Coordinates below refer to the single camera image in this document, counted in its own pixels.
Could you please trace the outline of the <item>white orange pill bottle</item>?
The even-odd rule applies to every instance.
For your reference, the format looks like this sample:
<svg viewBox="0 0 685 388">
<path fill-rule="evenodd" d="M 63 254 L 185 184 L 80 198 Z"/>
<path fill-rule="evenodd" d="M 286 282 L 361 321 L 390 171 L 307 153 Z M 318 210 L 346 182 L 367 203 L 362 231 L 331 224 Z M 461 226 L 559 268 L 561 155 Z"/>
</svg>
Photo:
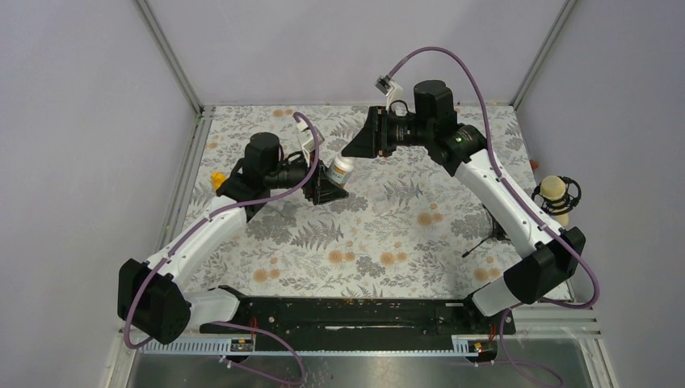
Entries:
<svg viewBox="0 0 685 388">
<path fill-rule="evenodd" d="M 326 174 L 329 180 L 338 184 L 342 188 L 351 177 L 354 168 L 355 160 L 353 158 L 344 157 L 341 154 L 337 154 L 332 159 Z"/>
</svg>

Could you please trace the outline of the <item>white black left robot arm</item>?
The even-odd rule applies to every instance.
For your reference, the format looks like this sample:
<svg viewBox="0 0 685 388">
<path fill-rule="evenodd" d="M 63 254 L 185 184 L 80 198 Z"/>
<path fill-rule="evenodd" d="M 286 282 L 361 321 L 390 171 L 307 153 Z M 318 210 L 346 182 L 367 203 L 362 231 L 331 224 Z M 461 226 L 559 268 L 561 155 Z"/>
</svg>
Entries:
<svg viewBox="0 0 685 388">
<path fill-rule="evenodd" d="M 274 133 L 250 137 L 244 155 L 215 189 L 202 213 L 174 240 L 145 261 L 129 259 L 118 277 L 117 314 L 124 332 L 133 328 L 160 344 L 187 329 L 221 322 L 232 332 L 250 324 L 249 308 L 237 292 L 217 287 L 186 293 L 200 265 L 247 224 L 268 202 L 301 190 L 314 205 L 344 199 L 348 193 L 326 178 L 320 159 L 324 141 L 317 129 L 300 132 L 300 150 L 285 155 Z"/>
</svg>

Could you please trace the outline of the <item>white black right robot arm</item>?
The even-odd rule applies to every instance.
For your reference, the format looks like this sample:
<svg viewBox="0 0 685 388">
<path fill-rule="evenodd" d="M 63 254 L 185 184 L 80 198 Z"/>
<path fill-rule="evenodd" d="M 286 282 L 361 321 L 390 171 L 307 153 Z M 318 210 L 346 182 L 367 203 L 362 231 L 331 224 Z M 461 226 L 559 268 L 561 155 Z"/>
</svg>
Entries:
<svg viewBox="0 0 685 388">
<path fill-rule="evenodd" d="M 377 88 L 384 106 L 371 106 L 362 129 L 342 150 L 346 158 L 389 157 L 399 146 L 422 146 L 432 161 L 457 178 L 503 228 L 521 260 L 495 281 L 469 294 L 465 326 L 482 333 L 495 315 L 519 303 L 532 304 L 569 279 L 585 245 L 579 228 L 567 230 L 510 180 L 483 133 L 457 120 L 452 91 L 445 82 L 428 80 L 414 86 L 414 112 L 397 114 L 392 106 L 401 94 L 390 77 Z"/>
</svg>

